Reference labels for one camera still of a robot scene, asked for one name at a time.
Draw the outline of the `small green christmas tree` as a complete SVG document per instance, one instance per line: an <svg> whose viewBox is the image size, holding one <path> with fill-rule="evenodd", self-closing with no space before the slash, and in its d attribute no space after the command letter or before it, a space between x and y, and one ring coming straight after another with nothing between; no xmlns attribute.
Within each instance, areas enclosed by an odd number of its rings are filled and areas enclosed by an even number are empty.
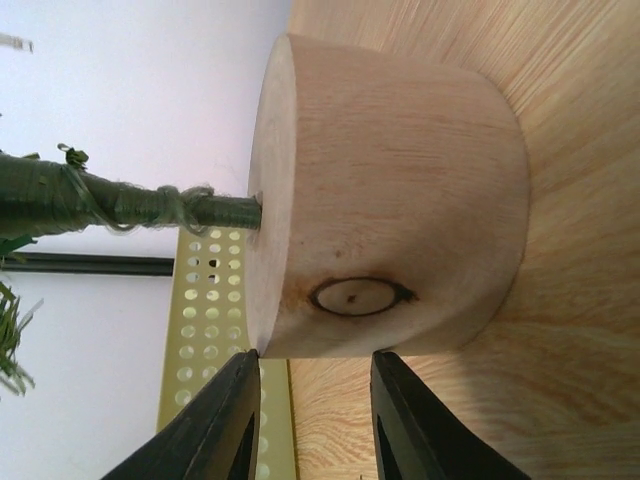
<svg viewBox="0 0 640 480"><path fill-rule="evenodd" d="M472 339L519 268L525 141L482 75L284 34L243 197L1 157L1 252L101 226L243 231L248 342L269 359L431 354Z"/></svg>

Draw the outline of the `green plastic basket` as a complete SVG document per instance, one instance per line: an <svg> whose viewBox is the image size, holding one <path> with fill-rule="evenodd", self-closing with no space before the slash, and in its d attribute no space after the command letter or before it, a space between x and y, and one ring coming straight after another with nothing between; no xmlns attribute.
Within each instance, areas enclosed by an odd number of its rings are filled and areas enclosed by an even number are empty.
<svg viewBox="0 0 640 480"><path fill-rule="evenodd" d="M180 231L157 426L165 427L236 353L249 348L244 289L245 234ZM256 476L298 477L289 364L263 360Z"/></svg>

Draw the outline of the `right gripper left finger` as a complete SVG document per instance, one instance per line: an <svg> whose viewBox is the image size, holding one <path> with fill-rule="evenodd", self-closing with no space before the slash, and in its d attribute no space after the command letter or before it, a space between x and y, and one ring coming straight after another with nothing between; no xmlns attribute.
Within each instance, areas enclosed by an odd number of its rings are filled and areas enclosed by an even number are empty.
<svg viewBox="0 0 640 480"><path fill-rule="evenodd" d="M164 429L103 479L253 479L260 405L258 352L237 353Z"/></svg>

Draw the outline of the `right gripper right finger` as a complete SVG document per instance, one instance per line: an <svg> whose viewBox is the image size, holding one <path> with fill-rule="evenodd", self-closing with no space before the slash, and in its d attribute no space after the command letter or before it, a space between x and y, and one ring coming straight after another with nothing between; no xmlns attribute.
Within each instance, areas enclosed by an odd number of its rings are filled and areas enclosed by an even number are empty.
<svg viewBox="0 0 640 480"><path fill-rule="evenodd" d="M370 393L380 479L529 477L458 420L397 354L373 353Z"/></svg>

